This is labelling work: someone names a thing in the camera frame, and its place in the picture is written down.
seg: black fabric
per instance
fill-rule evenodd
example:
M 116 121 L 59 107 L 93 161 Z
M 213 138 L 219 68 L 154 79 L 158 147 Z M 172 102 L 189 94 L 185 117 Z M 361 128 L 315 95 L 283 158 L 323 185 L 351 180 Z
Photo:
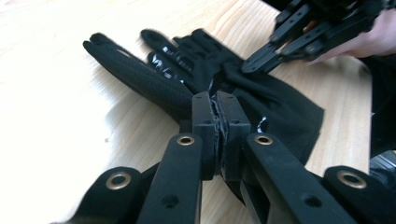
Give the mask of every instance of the black fabric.
M 191 118 L 193 94 L 180 81 L 166 78 L 102 34 L 83 46 L 99 64 L 125 85 L 159 105 L 173 119 Z
M 302 163 L 307 162 L 323 119 L 321 108 L 267 74 L 243 75 L 242 59 L 203 30 L 175 38 L 177 45 L 150 30 L 141 35 L 154 49 L 148 64 L 100 34 L 84 42 L 84 47 L 112 75 L 177 121 L 190 119 L 191 97 L 196 93 L 227 91 L 235 95 L 253 132 L 277 136 Z

